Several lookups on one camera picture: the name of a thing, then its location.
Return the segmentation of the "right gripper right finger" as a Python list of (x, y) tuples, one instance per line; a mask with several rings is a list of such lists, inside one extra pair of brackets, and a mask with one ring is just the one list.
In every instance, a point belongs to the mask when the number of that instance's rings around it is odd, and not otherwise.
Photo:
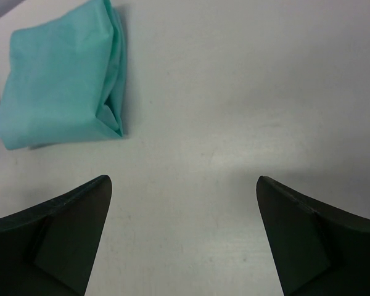
[(267, 176), (256, 194), (284, 295), (370, 295), (370, 219)]

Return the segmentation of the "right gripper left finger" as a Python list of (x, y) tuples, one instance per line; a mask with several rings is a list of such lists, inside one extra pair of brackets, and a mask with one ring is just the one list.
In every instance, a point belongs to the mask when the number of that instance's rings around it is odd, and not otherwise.
[(0, 295), (84, 295), (111, 196), (102, 175), (0, 218)]

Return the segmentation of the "mint green t shirt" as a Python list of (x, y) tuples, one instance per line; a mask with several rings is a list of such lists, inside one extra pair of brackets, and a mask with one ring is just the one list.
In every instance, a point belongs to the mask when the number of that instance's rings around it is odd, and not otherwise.
[(0, 102), (6, 149), (123, 136), (126, 43), (110, 1), (87, 1), (10, 37)]

